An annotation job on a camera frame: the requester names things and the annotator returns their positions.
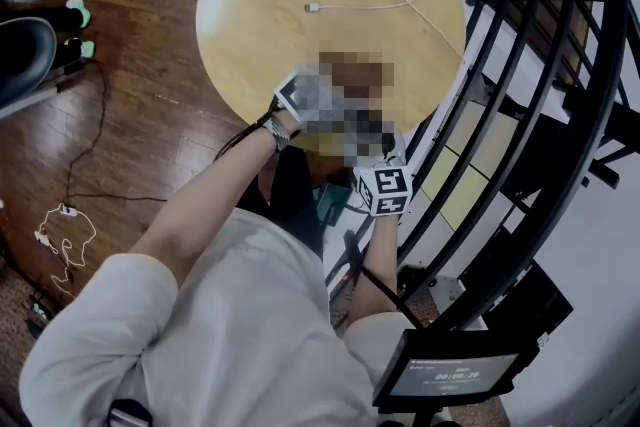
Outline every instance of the white sleeve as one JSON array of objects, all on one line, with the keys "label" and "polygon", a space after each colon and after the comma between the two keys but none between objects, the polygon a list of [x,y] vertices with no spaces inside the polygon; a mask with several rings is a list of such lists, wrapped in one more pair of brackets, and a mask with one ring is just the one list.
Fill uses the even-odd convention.
[{"label": "white sleeve", "polygon": [[108,258],[43,331],[22,369],[22,408],[34,427],[103,425],[123,377],[164,329],[177,295],[173,274],[155,258]]},{"label": "white sleeve", "polygon": [[414,327],[402,313],[388,312],[357,320],[345,331],[347,349],[367,369],[374,388],[406,329]]}]

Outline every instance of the wristband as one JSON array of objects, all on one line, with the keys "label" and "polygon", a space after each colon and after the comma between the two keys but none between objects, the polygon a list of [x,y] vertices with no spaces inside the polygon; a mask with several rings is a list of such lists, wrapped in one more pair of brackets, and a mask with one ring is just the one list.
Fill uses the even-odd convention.
[{"label": "wristband", "polygon": [[276,140],[276,151],[284,150],[289,144],[289,140],[291,137],[287,133],[287,130],[282,126],[282,123],[278,120],[278,118],[270,117],[267,121],[262,125],[263,128],[269,132],[273,138]]}]

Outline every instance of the digital timer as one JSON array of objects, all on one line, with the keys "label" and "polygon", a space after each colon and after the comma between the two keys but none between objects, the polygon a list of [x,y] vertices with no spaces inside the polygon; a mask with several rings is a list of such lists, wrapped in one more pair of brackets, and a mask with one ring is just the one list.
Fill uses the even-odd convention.
[{"label": "digital timer", "polygon": [[410,359],[392,394],[437,397],[482,393],[491,389],[516,356],[507,354],[466,360]]},{"label": "digital timer", "polygon": [[471,372],[469,374],[438,374],[436,379],[476,379],[480,377],[480,372]]}]

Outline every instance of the dark wire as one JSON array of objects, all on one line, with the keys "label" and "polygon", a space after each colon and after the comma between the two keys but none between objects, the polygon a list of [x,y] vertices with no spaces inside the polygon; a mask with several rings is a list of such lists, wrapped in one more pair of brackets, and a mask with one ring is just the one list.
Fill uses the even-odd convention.
[{"label": "dark wire", "polygon": [[416,329],[424,329],[422,322],[418,320],[418,317],[413,314],[413,312],[407,307],[404,301],[402,301],[397,294],[393,293],[393,291],[387,285],[380,281],[373,272],[367,269],[363,264],[360,264],[360,272],[362,272],[362,274],[364,274],[364,276],[369,281],[371,281],[371,283],[373,283],[380,290],[380,292],[386,295],[389,300],[396,305],[396,308],[398,308],[398,310],[400,310],[404,314],[404,316],[407,317],[407,320],[409,320],[409,322],[411,322]]},{"label": "dark wire", "polygon": [[147,197],[147,196],[142,196],[142,197],[129,197],[129,196],[120,196],[118,194],[109,194],[109,193],[103,193],[103,194],[84,194],[84,193],[75,193],[75,194],[70,194],[69,189],[71,187],[71,176],[73,174],[73,166],[75,166],[85,155],[88,155],[89,153],[91,153],[94,148],[96,147],[96,144],[98,144],[98,141],[100,140],[100,136],[102,135],[102,129],[104,128],[104,118],[107,112],[107,99],[108,99],[108,82],[107,79],[104,75],[104,73],[102,72],[102,67],[100,66],[100,63],[94,59],[90,60],[87,64],[95,64],[96,67],[98,68],[98,72],[100,73],[100,78],[102,79],[102,98],[101,98],[101,105],[102,105],[102,110],[100,112],[100,124],[98,127],[98,133],[96,134],[96,136],[93,138],[93,141],[91,142],[91,145],[88,148],[85,148],[84,150],[82,150],[72,161],[71,164],[69,164],[69,169],[67,171],[67,180],[66,180],[66,184],[65,184],[65,194],[64,194],[64,200],[63,203],[68,204],[69,203],[69,199],[71,198],[114,198],[114,199],[124,199],[127,201],[158,201],[158,202],[162,202],[164,203],[165,201],[167,201],[166,199],[161,199],[161,198],[153,198],[153,197]]},{"label": "dark wire", "polygon": [[362,205],[360,205],[359,207],[354,207],[352,205],[349,205],[348,203],[343,203],[342,201],[334,201],[333,203],[331,203],[331,205],[329,205],[327,213],[324,215],[324,219],[321,221],[321,224],[323,228],[326,228],[329,225],[329,221],[331,219],[331,214],[333,214],[333,210],[338,207],[346,208],[347,210],[351,210],[356,214],[369,215],[368,210],[362,210],[363,206],[364,206],[364,200],[362,200]]},{"label": "dark wire", "polygon": [[269,110],[265,112],[258,120],[245,128],[242,132],[237,133],[231,139],[229,139],[225,145],[220,149],[214,161],[218,160],[222,157],[227,151],[233,148],[236,144],[246,138],[249,134],[255,132],[258,128],[260,128],[264,123],[271,117],[271,115],[277,110],[275,105],[269,107]]}]

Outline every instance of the table top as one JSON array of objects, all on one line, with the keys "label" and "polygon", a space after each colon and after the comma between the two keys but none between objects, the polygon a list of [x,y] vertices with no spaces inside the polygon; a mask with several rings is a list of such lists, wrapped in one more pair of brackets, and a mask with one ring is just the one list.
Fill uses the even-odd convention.
[{"label": "table top", "polygon": [[353,52],[393,63],[393,99],[382,110],[405,132],[425,119],[451,87],[465,44],[462,0],[417,0],[453,45],[411,7],[322,10],[304,5],[376,6],[402,0],[198,0],[196,33],[215,88],[247,123],[263,114],[274,89],[319,51]]}]

